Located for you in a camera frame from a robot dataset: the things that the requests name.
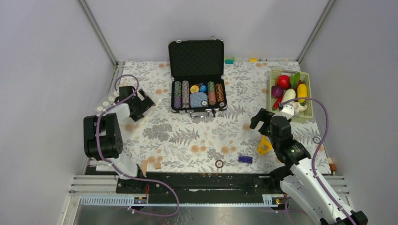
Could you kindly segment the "clear dotted zip top bag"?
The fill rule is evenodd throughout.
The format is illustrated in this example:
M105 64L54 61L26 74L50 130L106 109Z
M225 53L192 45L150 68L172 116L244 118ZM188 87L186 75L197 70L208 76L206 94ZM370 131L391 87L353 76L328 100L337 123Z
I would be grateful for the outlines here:
M117 113L118 116L126 114L127 109L125 105L116 106L118 102L118 97L118 90L110 91L94 106L94 114L97 116L99 116L103 112L105 113L105 115L110 113Z

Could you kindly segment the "green plastic basket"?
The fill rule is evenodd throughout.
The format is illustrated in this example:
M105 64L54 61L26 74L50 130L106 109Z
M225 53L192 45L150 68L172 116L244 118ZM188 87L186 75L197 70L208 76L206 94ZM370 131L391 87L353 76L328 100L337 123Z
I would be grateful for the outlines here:
M295 97L311 97L311 84L309 74L278 68L271 69L268 89L271 94L267 97L267 110L272 113L279 111L279 103ZM310 100L296 100L291 102L296 112L292 117L294 122L305 123L313 118L314 111Z

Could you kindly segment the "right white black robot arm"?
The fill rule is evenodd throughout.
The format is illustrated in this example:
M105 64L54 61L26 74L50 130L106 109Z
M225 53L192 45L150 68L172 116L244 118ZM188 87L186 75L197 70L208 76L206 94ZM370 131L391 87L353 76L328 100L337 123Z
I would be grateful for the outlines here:
M277 113L261 108L251 118L250 128L262 122L259 132L267 145L283 163L270 172L269 187L275 193L286 193L316 225L366 225L362 211L354 211L335 192L321 173L303 144L293 138L291 118L294 108L288 104Z

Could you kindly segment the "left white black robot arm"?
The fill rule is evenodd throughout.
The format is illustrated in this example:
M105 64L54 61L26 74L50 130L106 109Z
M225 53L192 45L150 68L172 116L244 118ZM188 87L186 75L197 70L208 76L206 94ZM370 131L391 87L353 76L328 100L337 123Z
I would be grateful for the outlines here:
M86 116L83 119L84 153L89 158L108 163L121 179L128 180L128 187L135 193L145 188L145 179L139 175L139 165L133 163L123 145L121 129L124 125L138 125L154 101L142 90L132 86L119 89L119 96L103 115Z

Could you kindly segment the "yellow triangular plastic tool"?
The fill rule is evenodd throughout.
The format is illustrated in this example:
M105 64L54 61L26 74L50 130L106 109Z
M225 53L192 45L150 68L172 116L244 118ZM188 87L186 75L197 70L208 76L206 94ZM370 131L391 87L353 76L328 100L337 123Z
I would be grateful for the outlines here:
M271 150L273 150L273 147L270 142L270 139L267 136L263 135L262 139L259 143L259 146L257 148L257 152L260 155L265 155L266 153L270 152Z

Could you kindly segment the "purple toy onion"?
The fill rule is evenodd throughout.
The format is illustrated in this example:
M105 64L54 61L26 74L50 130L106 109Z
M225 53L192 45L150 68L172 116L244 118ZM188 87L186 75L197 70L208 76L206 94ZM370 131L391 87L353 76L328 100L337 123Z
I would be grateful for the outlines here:
M274 85L271 87L271 97L272 98L280 98L284 94L284 89L278 85Z

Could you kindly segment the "white toy mushroom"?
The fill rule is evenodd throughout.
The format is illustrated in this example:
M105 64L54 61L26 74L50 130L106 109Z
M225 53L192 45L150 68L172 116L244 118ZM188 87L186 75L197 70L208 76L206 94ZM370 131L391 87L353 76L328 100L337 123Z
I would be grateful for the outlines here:
M308 106L306 104L302 105L298 101L294 101L292 103L292 105L293 105L293 108L294 108L294 114L299 114L300 112L304 112L308 108Z

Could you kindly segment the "red toy tomato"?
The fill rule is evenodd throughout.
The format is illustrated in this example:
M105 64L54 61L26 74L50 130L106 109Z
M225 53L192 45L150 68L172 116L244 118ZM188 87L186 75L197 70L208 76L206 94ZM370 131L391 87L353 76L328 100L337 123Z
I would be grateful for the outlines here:
M276 79L276 85L283 88L284 90L289 89L291 87L290 76L288 75L280 75Z

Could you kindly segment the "floral table mat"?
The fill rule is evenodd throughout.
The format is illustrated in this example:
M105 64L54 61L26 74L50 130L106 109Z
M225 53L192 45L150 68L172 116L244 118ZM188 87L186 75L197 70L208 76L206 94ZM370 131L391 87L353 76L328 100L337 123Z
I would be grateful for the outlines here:
M261 135L250 129L251 117L267 107L271 69L299 71L297 62L243 62L224 67L228 108L216 115L171 111L172 77L165 61L124 64L122 86L140 84L155 102L138 125L121 129L123 151L133 163L148 160L150 172L268 173L280 166L274 152L257 152ZM238 162L238 156L253 158L252 164ZM161 162L161 169L154 164Z

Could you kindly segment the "yellow toy corn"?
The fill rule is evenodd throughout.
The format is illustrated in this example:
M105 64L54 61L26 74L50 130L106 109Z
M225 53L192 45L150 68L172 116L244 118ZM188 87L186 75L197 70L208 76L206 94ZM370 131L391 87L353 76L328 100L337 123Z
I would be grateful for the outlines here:
M296 89L296 93L297 93L297 98L306 98L308 97L308 92L307 92L307 86L305 84L300 84L297 86ZM298 102L304 106L305 105L305 99L299 99Z

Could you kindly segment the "blue toy brick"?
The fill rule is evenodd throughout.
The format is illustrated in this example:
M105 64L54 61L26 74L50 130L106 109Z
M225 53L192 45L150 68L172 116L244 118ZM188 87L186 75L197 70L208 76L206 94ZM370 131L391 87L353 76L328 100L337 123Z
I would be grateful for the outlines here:
M252 164L253 163L253 158L250 157L250 156L239 155L238 156L238 162L246 163L246 164Z

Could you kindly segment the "green toy leaf vegetable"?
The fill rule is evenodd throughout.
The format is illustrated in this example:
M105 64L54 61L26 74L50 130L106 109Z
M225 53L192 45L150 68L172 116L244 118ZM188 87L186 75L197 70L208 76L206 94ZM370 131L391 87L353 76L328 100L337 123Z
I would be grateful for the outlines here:
M301 73L297 72L290 76L290 85L292 89L296 89L299 85Z

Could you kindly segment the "wooden cone block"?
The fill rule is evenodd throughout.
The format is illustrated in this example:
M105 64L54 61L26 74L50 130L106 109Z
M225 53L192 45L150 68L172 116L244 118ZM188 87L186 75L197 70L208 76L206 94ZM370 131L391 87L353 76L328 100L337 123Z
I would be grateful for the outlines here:
M143 161L141 162L141 165L140 165L140 170L141 170L142 176L143 176L144 178L147 177L147 175L146 175L146 173L147 173L147 168L148 168L148 160L143 160Z

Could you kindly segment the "small wooden cube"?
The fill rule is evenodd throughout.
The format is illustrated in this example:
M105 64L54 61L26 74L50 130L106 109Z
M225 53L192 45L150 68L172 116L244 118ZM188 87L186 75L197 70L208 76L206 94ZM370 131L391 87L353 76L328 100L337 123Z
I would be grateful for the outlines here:
M155 167L156 170L161 169L161 162L156 162L156 163L154 164L154 167Z

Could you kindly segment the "green toy block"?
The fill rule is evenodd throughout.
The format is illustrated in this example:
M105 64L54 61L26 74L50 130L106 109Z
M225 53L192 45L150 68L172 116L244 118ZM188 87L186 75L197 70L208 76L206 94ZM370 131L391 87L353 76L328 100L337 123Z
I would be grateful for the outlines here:
M235 61L236 61L236 58L235 58L235 57L233 57L233 58L225 58L225 59L224 59L225 64L229 64L229 65L234 64Z

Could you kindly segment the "black poker chip case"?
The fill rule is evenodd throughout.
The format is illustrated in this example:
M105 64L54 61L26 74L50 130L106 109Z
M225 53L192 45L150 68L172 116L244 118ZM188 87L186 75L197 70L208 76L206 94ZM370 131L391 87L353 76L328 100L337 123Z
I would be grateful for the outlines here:
M221 39L169 42L172 76L171 111L206 113L228 108L224 75L224 41Z

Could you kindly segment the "brown wooden peg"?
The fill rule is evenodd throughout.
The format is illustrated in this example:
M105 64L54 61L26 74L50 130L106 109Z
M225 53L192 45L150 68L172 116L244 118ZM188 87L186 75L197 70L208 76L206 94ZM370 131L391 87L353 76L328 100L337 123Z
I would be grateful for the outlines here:
M333 163L332 158L328 157L327 160L328 160L328 164L329 164L331 172L334 173L337 170L336 165Z

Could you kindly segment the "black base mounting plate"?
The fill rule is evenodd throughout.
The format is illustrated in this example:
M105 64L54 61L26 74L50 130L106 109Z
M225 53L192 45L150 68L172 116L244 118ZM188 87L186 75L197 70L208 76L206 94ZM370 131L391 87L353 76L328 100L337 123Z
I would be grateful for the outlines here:
M283 196L268 174L149 172L147 181L119 180L118 194L143 194L149 203L262 203L263 195Z

